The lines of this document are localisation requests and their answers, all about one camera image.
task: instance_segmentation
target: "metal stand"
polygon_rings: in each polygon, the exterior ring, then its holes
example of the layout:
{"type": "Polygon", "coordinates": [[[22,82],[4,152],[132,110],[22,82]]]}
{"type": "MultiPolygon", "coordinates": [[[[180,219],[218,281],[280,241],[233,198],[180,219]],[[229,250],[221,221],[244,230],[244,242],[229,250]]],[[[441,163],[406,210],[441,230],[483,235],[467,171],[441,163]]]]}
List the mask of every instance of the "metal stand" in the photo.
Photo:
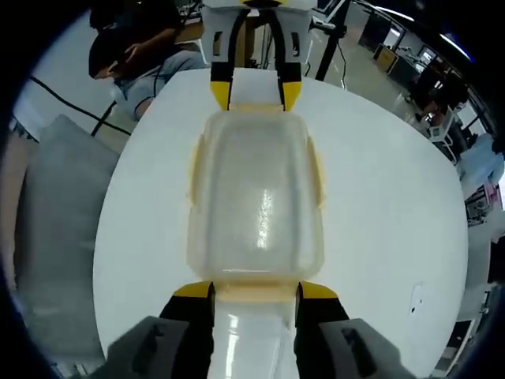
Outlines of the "metal stand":
{"type": "Polygon", "coordinates": [[[330,38],[324,49],[319,69],[317,69],[316,80],[324,81],[328,68],[330,67],[331,60],[337,49],[339,39],[341,39],[347,32],[347,27],[344,25],[346,21],[347,11],[349,10],[350,0],[346,0],[340,7],[339,11],[332,17],[328,24],[325,23],[312,23],[312,28],[322,30],[330,38]]]}

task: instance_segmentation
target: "transparent plastic container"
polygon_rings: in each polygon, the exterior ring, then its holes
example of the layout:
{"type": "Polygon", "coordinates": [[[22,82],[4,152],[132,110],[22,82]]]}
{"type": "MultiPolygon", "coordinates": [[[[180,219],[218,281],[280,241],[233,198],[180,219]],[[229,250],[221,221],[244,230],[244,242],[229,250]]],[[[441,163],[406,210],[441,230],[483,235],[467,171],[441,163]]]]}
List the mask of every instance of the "transparent plastic container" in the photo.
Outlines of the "transparent plastic container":
{"type": "Polygon", "coordinates": [[[323,264],[320,169],[298,116],[213,115],[190,195],[188,261],[202,279],[293,282],[323,264]]]}

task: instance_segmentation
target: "ceiling light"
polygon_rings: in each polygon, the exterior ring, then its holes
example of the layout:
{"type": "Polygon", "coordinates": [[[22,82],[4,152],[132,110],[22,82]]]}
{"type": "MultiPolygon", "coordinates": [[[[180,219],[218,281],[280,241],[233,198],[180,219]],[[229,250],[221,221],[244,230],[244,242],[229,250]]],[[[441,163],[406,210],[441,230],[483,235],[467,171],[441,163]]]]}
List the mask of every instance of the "ceiling light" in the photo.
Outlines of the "ceiling light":
{"type": "Polygon", "coordinates": [[[405,15],[403,13],[396,12],[395,10],[391,10],[391,9],[388,9],[388,8],[383,8],[382,6],[374,6],[374,8],[377,9],[377,10],[382,10],[383,12],[395,14],[396,16],[403,17],[406,20],[413,21],[413,18],[411,16],[407,16],[407,15],[405,15]]]}
{"type": "Polygon", "coordinates": [[[440,35],[443,40],[447,43],[449,43],[454,49],[456,49],[457,51],[459,51],[461,54],[465,55],[470,61],[472,60],[472,58],[461,48],[459,47],[456,42],[454,42],[452,39],[450,39],[449,37],[447,36],[444,36],[443,34],[440,35]]]}

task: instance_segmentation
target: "gray cushion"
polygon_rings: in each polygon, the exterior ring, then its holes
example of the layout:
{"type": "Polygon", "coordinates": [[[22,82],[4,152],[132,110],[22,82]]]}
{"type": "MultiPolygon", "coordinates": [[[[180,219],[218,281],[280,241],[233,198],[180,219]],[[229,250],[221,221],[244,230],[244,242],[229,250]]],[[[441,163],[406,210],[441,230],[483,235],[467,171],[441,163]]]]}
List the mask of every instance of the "gray cushion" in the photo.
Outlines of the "gray cushion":
{"type": "Polygon", "coordinates": [[[103,358],[93,253],[117,161],[118,154],[60,115],[28,166],[17,222],[17,285],[28,329],[59,362],[103,358]]]}

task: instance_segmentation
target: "table surface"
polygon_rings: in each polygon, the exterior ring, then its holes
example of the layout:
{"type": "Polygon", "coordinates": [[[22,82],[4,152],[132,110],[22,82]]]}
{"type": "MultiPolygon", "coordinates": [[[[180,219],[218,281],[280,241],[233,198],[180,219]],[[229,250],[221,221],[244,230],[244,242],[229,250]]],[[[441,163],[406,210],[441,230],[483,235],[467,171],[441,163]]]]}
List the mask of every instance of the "table surface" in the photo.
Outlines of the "table surface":
{"type": "MultiPolygon", "coordinates": [[[[140,120],[114,171],[96,237],[95,315],[104,351],[179,287],[186,264],[189,170],[219,111],[207,69],[178,73],[140,120]]],[[[236,69],[232,102],[279,101],[274,72],[236,69]]],[[[458,175],[414,128],[360,96],[305,78],[295,107],[320,153],[325,262],[313,282],[339,294],[427,377],[465,287],[467,231],[458,175]]]]}

